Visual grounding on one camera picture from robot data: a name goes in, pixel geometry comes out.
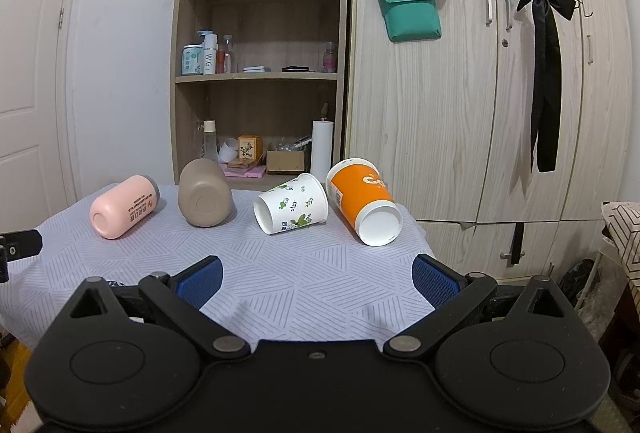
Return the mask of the orange paper cup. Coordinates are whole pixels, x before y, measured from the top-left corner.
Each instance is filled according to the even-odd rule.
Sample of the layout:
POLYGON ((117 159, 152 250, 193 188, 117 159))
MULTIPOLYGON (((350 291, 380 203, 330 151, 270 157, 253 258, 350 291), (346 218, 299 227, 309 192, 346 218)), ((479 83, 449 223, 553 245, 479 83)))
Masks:
POLYGON ((326 175, 326 193, 365 245, 382 247, 399 236, 402 215, 370 161, 348 158, 335 164, 326 175))

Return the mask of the taupe plastic cup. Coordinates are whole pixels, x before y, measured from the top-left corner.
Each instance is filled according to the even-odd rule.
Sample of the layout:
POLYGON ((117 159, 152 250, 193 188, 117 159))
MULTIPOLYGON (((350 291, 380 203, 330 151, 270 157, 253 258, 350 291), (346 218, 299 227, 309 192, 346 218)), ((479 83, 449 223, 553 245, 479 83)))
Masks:
POLYGON ((198 158, 182 169, 178 206, 186 222, 196 227, 214 227, 228 219, 232 193, 217 162, 198 158))

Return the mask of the white cup on shelf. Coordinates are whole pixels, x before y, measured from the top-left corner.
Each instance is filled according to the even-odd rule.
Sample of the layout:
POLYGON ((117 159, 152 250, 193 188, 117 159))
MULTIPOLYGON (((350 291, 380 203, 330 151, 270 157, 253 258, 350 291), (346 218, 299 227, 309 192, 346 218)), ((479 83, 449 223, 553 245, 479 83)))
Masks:
POLYGON ((239 142, 236 138, 227 138, 219 148, 218 159, 222 164, 228 164, 239 157, 239 142))

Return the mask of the white green-print paper cup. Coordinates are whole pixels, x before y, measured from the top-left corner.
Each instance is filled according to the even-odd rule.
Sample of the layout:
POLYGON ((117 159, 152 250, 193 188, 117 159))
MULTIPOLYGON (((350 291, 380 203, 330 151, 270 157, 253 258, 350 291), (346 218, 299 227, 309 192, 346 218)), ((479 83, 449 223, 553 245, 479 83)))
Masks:
POLYGON ((326 222, 329 202, 321 183, 310 173, 300 173, 254 200, 254 216, 267 235, 293 231, 326 222))

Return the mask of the white patterned tablecloth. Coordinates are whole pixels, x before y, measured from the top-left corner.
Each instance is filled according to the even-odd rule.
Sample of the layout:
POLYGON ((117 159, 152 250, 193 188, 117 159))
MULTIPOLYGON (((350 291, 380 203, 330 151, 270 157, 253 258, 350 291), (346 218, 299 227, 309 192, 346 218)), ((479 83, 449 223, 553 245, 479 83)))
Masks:
POLYGON ((203 312, 250 344, 385 342, 433 311, 412 280, 413 261, 428 245, 411 216, 392 243, 369 247, 336 214, 269 236, 256 222, 249 190, 234 193, 227 223, 194 227, 183 219, 177 195, 175 186, 163 186, 152 216, 116 240, 90 225, 90 198, 44 221, 41 252, 9 266, 2 325, 34 346, 86 278, 134 285, 152 271, 177 274, 209 255, 221 260, 224 278, 203 312))

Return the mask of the pink flat box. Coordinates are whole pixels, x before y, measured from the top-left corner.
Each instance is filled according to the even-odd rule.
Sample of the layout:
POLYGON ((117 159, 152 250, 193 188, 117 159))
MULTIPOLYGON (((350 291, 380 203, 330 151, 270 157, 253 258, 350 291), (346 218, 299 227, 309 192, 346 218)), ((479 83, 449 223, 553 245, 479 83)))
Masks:
POLYGON ((228 164, 221 164, 224 176, 229 179, 261 179, 266 174, 265 164, 251 168, 230 168, 228 164))

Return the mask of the clear bottle beige cap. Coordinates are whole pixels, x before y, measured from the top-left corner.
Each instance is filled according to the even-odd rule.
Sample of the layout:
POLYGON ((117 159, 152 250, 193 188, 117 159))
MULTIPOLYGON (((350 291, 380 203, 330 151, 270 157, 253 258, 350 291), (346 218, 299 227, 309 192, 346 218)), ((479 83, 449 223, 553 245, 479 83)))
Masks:
POLYGON ((201 147, 201 157, 218 162, 218 143, 216 122, 214 120, 205 120, 202 123, 203 144, 201 147))

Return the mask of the wooden wardrobe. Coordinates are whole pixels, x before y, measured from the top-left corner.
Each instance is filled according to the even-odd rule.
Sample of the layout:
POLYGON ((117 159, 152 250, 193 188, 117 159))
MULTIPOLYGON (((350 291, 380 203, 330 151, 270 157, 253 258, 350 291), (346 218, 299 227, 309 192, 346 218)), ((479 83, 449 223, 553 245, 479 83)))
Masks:
POLYGON ((345 153, 381 172, 439 261, 503 279, 561 277, 593 257, 620 191, 632 65, 626 0, 559 19, 558 161, 529 162, 534 22, 518 0, 437 0, 436 40, 391 42, 378 0, 352 0, 345 153))

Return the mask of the small floral wooden box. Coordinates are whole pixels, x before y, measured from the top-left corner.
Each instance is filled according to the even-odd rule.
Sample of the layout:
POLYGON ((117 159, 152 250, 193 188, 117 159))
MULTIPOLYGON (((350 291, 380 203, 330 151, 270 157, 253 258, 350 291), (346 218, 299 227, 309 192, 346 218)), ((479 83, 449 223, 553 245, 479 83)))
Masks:
POLYGON ((248 164, 262 158, 262 138, 258 135, 240 135, 238 147, 238 158, 248 164))

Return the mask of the small cardboard box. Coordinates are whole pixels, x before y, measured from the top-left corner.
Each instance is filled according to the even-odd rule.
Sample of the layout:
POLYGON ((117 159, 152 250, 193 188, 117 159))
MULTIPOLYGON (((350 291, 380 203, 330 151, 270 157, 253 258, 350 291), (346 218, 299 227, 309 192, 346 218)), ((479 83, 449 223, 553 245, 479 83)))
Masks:
POLYGON ((306 154, 303 150, 268 150, 266 166, 269 174, 303 173, 306 154))

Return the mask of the patterned cushion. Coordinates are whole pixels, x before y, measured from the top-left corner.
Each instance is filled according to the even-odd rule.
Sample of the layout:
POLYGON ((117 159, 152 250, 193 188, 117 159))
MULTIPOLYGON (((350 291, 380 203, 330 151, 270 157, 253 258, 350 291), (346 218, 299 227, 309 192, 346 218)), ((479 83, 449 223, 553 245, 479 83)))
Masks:
POLYGON ((640 204, 638 201, 605 202, 601 211, 631 286, 639 291, 640 204))

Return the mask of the white paper towel roll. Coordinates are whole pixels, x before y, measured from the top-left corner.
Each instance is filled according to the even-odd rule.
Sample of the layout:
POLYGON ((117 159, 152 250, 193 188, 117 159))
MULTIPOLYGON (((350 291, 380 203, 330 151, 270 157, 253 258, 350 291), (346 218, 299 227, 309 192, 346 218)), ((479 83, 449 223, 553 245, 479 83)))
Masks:
POLYGON ((332 167, 334 123, 317 120, 312 123, 310 173, 320 182, 326 182, 326 175, 332 167))

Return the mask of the white flat tin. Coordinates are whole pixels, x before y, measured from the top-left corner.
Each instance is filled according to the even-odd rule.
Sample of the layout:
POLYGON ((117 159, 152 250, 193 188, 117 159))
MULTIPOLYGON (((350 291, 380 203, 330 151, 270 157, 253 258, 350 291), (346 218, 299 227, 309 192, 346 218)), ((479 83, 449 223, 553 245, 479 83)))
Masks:
POLYGON ((243 74, 265 74, 270 72, 271 68, 268 66, 247 66, 243 67, 243 74))

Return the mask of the wooden shelf unit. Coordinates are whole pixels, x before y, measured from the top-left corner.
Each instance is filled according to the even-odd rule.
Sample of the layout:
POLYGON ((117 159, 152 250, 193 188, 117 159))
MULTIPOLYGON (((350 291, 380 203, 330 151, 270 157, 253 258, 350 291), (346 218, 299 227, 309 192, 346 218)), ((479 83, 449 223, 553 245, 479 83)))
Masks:
POLYGON ((202 123, 216 122, 220 140, 258 135, 264 145, 294 142, 312 123, 334 123, 332 158, 342 154, 348 53, 348 0, 175 0, 169 76, 172 170, 196 158, 202 123), (196 33, 231 34, 232 74, 181 75, 182 49, 196 33), (335 74, 322 71, 326 44, 336 49, 335 74), (268 66, 265 74, 243 67, 268 66), (307 66, 306 74, 282 72, 307 66))

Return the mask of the teal wipes canister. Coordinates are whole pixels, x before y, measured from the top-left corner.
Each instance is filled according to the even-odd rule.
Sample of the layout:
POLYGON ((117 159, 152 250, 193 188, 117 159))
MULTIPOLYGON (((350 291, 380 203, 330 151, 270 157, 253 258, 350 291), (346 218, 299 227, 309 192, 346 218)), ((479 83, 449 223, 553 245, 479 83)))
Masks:
POLYGON ((203 48, 200 44, 189 44, 182 49, 181 75, 198 76, 203 73, 203 48))

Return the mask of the white tall bottle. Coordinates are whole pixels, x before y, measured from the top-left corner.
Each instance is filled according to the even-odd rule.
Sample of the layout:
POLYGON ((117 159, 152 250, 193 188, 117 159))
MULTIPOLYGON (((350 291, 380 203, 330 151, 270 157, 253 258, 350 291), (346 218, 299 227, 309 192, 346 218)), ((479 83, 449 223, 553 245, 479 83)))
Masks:
POLYGON ((203 74, 213 75, 216 72, 217 35, 210 30, 203 31, 203 74))

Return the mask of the black flat item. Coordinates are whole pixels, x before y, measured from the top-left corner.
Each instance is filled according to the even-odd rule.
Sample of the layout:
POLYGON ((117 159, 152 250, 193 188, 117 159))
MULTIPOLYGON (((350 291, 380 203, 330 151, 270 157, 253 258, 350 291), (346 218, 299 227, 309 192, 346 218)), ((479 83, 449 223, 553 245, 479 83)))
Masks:
POLYGON ((281 71, 287 74, 306 74, 312 70, 307 66, 286 66, 282 67, 281 71))

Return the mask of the blue pump spray bottle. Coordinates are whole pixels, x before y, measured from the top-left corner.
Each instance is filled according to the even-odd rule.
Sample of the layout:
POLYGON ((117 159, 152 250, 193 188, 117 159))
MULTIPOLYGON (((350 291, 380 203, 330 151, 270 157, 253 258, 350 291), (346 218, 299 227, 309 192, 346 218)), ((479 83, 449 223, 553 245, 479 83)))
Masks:
POLYGON ((196 33, 202 38, 204 48, 211 48, 213 46, 214 34, 212 30, 198 30, 196 33))

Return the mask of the small pink bottle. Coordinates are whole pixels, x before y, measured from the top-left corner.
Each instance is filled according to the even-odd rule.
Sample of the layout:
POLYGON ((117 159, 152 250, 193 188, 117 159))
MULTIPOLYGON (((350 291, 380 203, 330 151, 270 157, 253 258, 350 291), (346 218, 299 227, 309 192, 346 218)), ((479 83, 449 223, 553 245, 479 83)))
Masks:
POLYGON ((333 42, 326 44, 322 57, 322 71, 327 74, 335 74, 337 70, 336 49, 333 42))

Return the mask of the white door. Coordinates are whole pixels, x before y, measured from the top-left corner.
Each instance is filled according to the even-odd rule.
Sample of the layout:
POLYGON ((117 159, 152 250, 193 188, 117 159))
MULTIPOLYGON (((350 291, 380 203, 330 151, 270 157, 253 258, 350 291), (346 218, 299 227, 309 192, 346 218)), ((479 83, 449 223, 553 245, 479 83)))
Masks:
POLYGON ((76 199, 67 127, 73 0, 1 0, 1 228, 34 228, 76 199))

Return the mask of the teal Redmi pouch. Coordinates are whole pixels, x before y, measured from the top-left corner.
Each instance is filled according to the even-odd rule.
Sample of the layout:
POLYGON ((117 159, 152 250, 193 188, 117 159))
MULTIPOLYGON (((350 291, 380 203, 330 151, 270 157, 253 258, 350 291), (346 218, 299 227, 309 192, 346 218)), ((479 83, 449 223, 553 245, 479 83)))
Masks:
POLYGON ((437 0, 378 0, 390 42, 437 40, 442 26, 437 0))

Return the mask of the black ribbon bow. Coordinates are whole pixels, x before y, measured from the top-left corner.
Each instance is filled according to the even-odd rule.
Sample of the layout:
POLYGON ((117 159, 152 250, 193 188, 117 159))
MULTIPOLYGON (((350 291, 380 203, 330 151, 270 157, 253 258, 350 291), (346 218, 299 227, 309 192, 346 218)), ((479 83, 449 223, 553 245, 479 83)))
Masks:
POLYGON ((562 54, 555 14, 570 22, 574 0, 518 0, 519 12, 532 7, 534 22, 534 90, 530 113, 530 166, 553 172, 558 159, 562 108, 562 54))

